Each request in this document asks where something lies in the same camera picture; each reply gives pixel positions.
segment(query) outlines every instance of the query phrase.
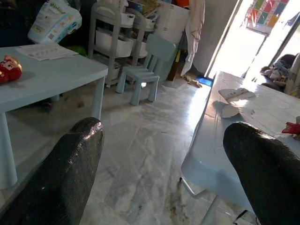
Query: tabletop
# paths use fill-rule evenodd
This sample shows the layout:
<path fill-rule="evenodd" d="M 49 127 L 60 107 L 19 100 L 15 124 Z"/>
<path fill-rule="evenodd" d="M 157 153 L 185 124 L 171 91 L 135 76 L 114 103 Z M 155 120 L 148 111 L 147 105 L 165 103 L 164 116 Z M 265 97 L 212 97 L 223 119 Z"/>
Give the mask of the tabletop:
<path fill-rule="evenodd" d="M 240 87 L 254 92 L 256 97 L 241 100 L 237 105 L 252 109 L 255 113 L 221 118 L 226 101 L 218 90 Z M 295 123 L 296 116 L 299 115 L 300 99 L 220 72 L 214 81 L 205 112 L 195 130 L 189 153 L 182 164 L 183 175 L 202 188 L 251 210 L 239 177 L 223 148 L 225 129 L 237 121 L 247 122 L 280 139 L 300 157 L 300 141 L 281 133 L 285 123 Z"/>
<path fill-rule="evenodd" d="M 81 55 L 38 61 L 18 53 L 15 48 L 0 48 L 0 61 L 4 55 L 10 55 L 20 61 L 23 70 L 20 79 L 0 84 L 0 113 L 61 94 L 107 75 L 106 65 Z"/>

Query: light blue table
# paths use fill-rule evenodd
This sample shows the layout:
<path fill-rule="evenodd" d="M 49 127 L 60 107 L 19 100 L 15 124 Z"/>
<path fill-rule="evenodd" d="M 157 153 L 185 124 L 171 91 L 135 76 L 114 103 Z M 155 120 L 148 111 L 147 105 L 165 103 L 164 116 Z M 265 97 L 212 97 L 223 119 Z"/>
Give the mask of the light blue table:
<path fill-rule="evenodd" d="M 17 81 L 0 85 L 0 189 L 11 187 L 17 182 L 5 112 L 97 80 L 91 115 L 100 119 L 107 75 L 106 65 L 81 55 L 37 61 L 18 53 L 15 47 L 7 47 L 0 48 L 0 61 L 6 54 L 20 61 L 23 74 Z"/>
<path fill-rule="evenodd" d="M 226 101 L 218 91 L 227 88 L 246 88 L 254 92 L 255 98 L 234 103 L 236 106 L 246 107 L 255 113 L 252 115 L 242 113 L 231 118 L 222 118 L 221 112 Z M 205 189 L 195 194 L 183 179 L 184 186 L 194 198 L 202 197 L 207 192 L 206 190 L 216 194 L 202 225 L 209 222 L 209 217 L 217 207 L 220 197 L 253 211 L 238 174 L 223 148 L 223 135 L 226 128 L 234 122 L 247 122 L 278 138 L 300 157 L 300 142 L 289 134 L 281 133 L 286 122 L 296 122 L 299 112 L 300 99 L 298 98 L 231 74 L 224 72 L 218 74 L 203 115 L 195 129 L 189 152 L 181 166 L 186 180 Z"/>

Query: white paper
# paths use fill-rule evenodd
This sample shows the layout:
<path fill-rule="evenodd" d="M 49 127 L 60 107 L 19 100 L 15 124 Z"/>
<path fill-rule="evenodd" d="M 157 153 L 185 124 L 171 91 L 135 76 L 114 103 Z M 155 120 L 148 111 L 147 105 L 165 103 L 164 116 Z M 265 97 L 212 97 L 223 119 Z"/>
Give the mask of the white paper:
<path fill-rule="evenodd" d="M 78 54 L 57 43 L 24 45 L 16 48 L 16 51 L 38 61 L 54 60 Z"/>

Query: colorful poster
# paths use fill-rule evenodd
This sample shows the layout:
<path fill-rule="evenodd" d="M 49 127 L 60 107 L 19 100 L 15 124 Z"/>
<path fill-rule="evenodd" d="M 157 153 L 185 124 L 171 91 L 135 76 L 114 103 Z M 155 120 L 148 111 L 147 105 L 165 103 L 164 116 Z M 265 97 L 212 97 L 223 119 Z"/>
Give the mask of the colorful poster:
<path fill-rule="evenodd" d="M 246 28 L 269 35 L 289 0 L 253 0 L 246 14 Z"/>

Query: plastic chair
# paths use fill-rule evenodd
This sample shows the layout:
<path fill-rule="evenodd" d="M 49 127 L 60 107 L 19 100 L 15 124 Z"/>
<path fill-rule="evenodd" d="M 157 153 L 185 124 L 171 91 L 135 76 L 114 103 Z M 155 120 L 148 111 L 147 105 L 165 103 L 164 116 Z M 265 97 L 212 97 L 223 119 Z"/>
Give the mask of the plastic chair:
<path fill-rule="evenodd" d="M 116 92 L 124 92 L 126 77 L 130 76 L 135 81 L 135 91 L 131 97 L 130 103 L 132 105 L 139 104 L 142 83 L 153 83 L 148 100 L 154 102 L 158 88 L 159 73 L 164 62 L 170 60 L 175 49 L 176 46 L 171 42 L 150 34 L 146 45 L 148 55 L 144 65 L 142 67 L 124 67 Z"/>

